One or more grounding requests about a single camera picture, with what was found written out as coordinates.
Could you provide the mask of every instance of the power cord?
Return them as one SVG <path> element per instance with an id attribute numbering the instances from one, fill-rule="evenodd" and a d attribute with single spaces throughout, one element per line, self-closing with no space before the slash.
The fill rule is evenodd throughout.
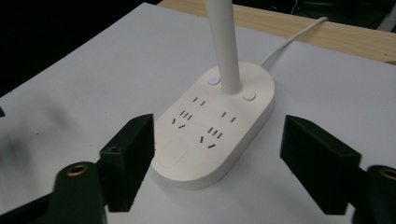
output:
<path id="1" fill-rule="evenodd" d="M 276 53 L 278 53 L 281 49 L 285 48 L 291 41 L 293 41 L 294 39 L 296 39 L 297 37 L 299 37 L 300 35 L 304 34 L 305 32 L 311 30 L 312 28 L 314 28 L 315 26 L 317 26 L 318 24 L 324 22 L 324 21 L 328 21 L 329 19 L 327 17 L 322 17 L 317 19 L 316 21 L 314 21 L 312 24 L 310 24 L 309 26 L 305 27 L 303 30 L 301 30 L 299 33 L 292 35 L 291 37 L 289 37 L 288 39 L 286 39 L 286 41 L 284 41 L 281 45 L 279 45 L 276 49 L 274 49 L 270 54 L 268 54 L 267 57 L 265 57 L 262 62 L 260 63 L 261 67 L 264 67 L 264 65 L 267 63 L 267 61 L 273 57 Z"/>

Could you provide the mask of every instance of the power strip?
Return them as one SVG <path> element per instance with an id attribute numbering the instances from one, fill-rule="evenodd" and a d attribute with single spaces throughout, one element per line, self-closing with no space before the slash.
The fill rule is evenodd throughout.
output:
<path id="1" fill-rule="evenodd" d="M 233 166 L 273 111 L 275 84 L 263 68 L 239 63 L 242 90 L 221 91 L 219 69 L 198 79 L 155 122 L 153 168 L 183 189 L 202 189 Z"/>

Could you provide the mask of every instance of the white power strip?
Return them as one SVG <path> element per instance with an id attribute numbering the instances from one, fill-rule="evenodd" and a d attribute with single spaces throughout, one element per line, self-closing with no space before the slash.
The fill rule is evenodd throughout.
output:
<path id="1" fill-rule="evenodd" d="M 153 168 L 183 189 L 220 180 L 270 117 L 275 84 L 253 63 L 239 63 L 242 90 L 221 92 L 210 69 L 155 122 Z"/>

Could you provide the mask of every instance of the white button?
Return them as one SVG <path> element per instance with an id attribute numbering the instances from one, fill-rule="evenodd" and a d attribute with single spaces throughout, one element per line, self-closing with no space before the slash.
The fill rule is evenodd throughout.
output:
<path id="1" fill-rule="evenodd" d="M 211 77 L 208 81 L 207 84 L 211 86 L 216 86 L 220 83 L 220 77 Z"/>
<path id="2" fill-rule="evenodd" d="M 246 101 L 254 101 L 256 99 L 256 92 L 254 91 L 247 91 L 244 93 L 244 100 Z"/>

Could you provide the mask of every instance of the mounting hole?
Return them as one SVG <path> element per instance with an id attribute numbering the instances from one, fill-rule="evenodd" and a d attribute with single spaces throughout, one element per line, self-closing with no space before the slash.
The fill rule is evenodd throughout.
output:
<path id="1" fill-rule="evenodd" d="M 384 168 L 384 169 L 380 169 L 379 173 L 386 178 L 396 180 L 396 171 L 394 171 L 394 170 Z"/>
<path id="2" fill-rule="evenodd" d="M 109 150 L 111 152 L 121 152 L 121 148 L 119 148 L 119 147 L 110 147 L 107 150 Z"/>
<path id="3" fill-rule="evenodd" d="M 67 171 L 66 175 L 78 176 L 84 174 L 87 170 L 88 170 L 87 165 L 75 165 Z"/>

